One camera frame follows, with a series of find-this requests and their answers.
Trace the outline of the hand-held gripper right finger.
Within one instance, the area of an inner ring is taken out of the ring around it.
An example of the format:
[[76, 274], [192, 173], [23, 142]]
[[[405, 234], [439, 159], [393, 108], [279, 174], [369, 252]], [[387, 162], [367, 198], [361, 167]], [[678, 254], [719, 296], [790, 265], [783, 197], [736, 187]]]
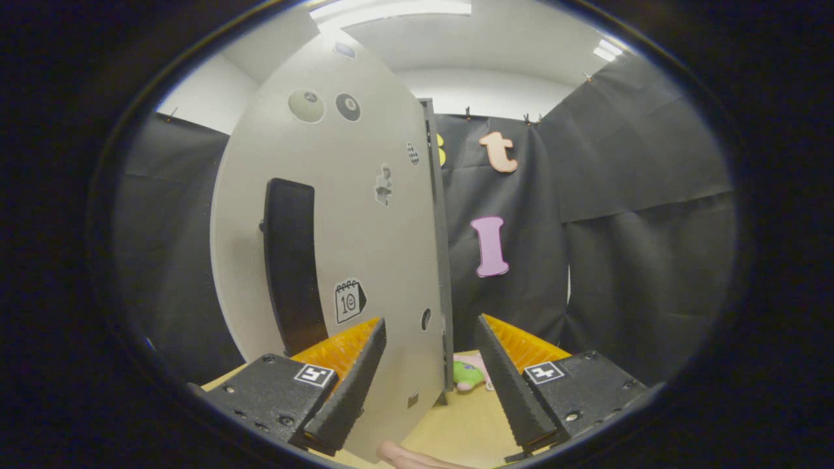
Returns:
[[490, 315], [474, 340], [524, 456], [595, 433], [659, 391], [599, 351], [570, 354]]

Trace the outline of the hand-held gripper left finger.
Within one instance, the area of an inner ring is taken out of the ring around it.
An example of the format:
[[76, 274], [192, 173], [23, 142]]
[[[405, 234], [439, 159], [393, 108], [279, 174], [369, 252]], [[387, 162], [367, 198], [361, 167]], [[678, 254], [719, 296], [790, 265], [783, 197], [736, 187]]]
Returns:
[[373, 318], [290, 358], [264, 354], [209, 390], [190, 389], [265, 442], [334, 456], [364, 411], [385, 329], [383, 319]]

